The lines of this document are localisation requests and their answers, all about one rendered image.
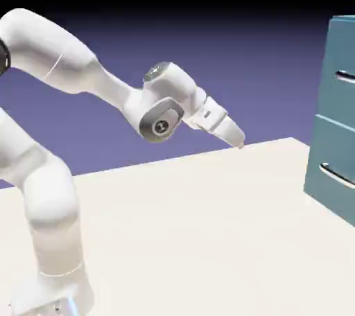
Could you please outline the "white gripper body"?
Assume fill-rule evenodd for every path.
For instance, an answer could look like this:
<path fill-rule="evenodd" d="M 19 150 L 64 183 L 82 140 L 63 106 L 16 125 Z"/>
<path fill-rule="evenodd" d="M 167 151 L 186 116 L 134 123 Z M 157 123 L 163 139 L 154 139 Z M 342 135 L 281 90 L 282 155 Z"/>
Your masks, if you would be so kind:
<path fill-rule="evenodd" d="M 231 147 L 242 148 L 245 142 L 245 133 L 242 129 L 227 115 L 212 132 L 215 137 L 228 143 Z"/>

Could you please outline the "teal painted cabinet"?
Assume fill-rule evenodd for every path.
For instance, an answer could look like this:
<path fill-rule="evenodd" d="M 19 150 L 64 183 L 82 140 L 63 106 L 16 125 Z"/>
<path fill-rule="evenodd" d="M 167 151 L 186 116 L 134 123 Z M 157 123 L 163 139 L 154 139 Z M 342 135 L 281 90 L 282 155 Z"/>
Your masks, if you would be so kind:
<path fill-rule="evenodd" d="M 329 22 L 304 192 L 355 227 L 355 15 Z"/>

